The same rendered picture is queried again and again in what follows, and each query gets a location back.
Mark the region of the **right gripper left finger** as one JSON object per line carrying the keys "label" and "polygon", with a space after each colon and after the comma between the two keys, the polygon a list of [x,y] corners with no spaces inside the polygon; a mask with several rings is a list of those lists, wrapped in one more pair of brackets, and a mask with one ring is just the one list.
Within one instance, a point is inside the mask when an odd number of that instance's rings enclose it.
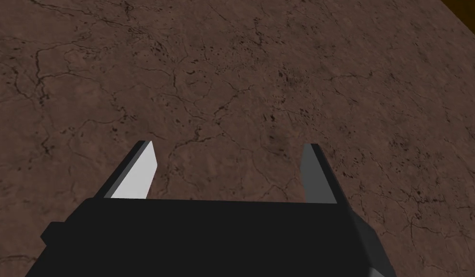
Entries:
{"label": "right gripper left finger", "polygon": [[116,167],[95,198],[145,199],[157,170],[153,143],[138,141]]}

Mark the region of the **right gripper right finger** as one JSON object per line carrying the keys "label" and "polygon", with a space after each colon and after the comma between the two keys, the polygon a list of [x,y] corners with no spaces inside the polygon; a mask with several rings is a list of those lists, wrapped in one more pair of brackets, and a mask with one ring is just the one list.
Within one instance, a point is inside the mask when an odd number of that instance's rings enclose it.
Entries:
{"label": "right gripper right finger", "polygon": [[325,154],[316,143],[306,143],[300,164],[301,181],[307,203],[346,204],[343,193]]}

